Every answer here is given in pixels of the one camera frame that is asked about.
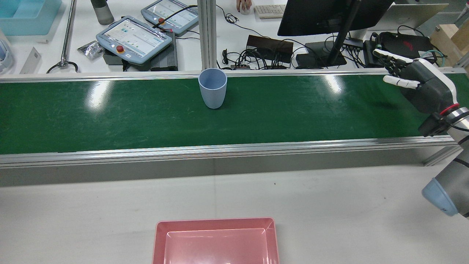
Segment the plastic cup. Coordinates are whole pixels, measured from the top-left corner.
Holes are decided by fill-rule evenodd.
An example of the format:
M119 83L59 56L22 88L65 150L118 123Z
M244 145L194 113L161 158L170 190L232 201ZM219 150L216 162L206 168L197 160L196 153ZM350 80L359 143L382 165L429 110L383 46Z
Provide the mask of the plastic cup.
M212 109L219 108L227 93L227 75L222 70L208 68L200 73L198 80L205 105Z

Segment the gray bottle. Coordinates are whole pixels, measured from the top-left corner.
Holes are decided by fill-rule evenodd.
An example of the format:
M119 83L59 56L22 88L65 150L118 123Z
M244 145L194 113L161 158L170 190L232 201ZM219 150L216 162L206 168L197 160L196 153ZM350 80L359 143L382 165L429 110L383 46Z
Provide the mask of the gray bottle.
M91 4L101 25L110 25L114 22L113 14L109 10L106 0L91 0Z

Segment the plastic tray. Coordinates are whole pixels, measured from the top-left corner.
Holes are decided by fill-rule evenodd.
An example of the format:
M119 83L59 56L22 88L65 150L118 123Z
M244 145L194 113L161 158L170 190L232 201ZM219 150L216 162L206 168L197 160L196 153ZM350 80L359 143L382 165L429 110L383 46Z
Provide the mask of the plastic tray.
M159 222L153 264L279 264L274 220Z
M0 28L7 36L47 35L61 0L0 0Z

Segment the red emergency stop button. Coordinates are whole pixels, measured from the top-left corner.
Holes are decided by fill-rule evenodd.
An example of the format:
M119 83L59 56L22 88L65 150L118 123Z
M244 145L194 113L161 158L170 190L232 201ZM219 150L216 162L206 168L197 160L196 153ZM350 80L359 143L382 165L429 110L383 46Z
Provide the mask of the red emergency stop button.
M122 45L119 45L116 47L116 50L118 53L123 53L124 52L124 47L122 47Z

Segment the wooden block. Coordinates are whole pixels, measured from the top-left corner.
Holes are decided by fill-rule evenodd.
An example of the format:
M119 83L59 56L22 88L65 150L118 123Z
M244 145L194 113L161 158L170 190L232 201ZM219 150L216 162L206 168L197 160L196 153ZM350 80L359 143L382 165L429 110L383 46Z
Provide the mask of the wooden block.
M463 54L469 52L469 20L451 37Z
M454 66L458 60L462 58L462 53L451 40L451 37L458 31L458 27L454 24L439 25L439 31L433 32L430 36L430 42L438 47L440 51L447 55L445 66ZM438 65L442 64L442 60L438 59Z

